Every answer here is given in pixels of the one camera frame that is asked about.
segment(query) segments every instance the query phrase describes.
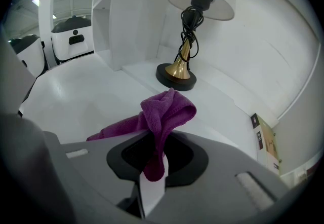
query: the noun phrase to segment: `white table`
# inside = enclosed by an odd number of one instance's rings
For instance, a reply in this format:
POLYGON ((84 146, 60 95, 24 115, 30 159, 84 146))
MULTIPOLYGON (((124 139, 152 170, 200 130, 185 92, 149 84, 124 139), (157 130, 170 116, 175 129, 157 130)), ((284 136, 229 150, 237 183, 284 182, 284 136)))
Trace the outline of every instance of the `white table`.
MULTIPOLYGON (((85 141, 102 128, 138 114, 142 100, 167 90, 155 78, 157 64, 158 60, 145 61, 112 71, 96 54, 61 64, 36 80, 23 104, 23 118, 55 133, 62 144, 85 141)), ((256 159, 250 118, 231 99, 199 80, 183 94, 198 111, 177 130, 238 147, 256 159)), ((141 174, 140 186, 148 214, 164 194, 165 179, 151 183, 141 174)))

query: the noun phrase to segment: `lamp base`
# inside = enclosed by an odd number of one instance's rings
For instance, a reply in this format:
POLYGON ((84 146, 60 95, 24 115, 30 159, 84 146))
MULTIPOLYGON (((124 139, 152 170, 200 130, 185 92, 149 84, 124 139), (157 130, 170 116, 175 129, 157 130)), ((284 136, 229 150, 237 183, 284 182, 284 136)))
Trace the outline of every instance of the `lamp base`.
POLYGON ((189 79, 180 79, 176 78, 170 74, 167 73, 166 67, 171 64, 160 64, 156 68, 156 78, 160 83, 162 83, 164 86, 167 86, 169 88, 173 88, 177 91, 189 91, 191 90, 195 83, 197 82, 196 76, 189 71, 190 78, 189 79))

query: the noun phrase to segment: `fluorescent light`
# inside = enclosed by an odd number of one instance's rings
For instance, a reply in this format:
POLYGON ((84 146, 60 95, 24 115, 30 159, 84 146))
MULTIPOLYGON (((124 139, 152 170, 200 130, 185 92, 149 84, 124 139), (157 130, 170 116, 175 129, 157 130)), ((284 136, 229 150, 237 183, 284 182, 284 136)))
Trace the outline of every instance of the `fluorescent light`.
POLYGON ((39 7, 39 0, 31 0, 31 1, 39 7))

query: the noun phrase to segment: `cloth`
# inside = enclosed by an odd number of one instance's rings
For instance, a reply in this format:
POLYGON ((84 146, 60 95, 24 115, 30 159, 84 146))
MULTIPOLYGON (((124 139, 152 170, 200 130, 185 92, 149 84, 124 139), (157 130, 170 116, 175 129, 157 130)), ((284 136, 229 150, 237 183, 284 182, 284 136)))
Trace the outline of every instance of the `cloth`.
POLYGON ((196 114, 196 107, 190 100, 171 88, 141 102, 141 111, 138 115, 112 124, 91 137, 87 141, 109 138, 128 134, 139 130, 153 132, 155 151, 144 169, 146 178, 158 181, 164 175, 164 144, 170 132, 196 114))

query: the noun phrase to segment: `gold lamp stem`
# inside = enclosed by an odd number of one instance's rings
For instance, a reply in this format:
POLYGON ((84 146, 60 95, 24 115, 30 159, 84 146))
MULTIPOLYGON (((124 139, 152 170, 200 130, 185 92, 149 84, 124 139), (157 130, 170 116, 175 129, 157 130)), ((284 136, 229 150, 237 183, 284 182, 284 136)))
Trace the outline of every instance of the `gold lamp stem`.
MULTIPOLYGON (((189 40, 186 40, 186 42, 184 43, 184 45, 182 47, 182 51, 181 51, 182 57, 186 60, 188 60, 189 51, 190 51, 189 40)), ((166 71, 168 74, 170 74, 176 78, 179 78, 179 79, 189 79, 190 78, 190 74, 187 69, 187 62, 183 61, 180 56, 177 58, 177 60, 173 64, 166 67, 166 71)))

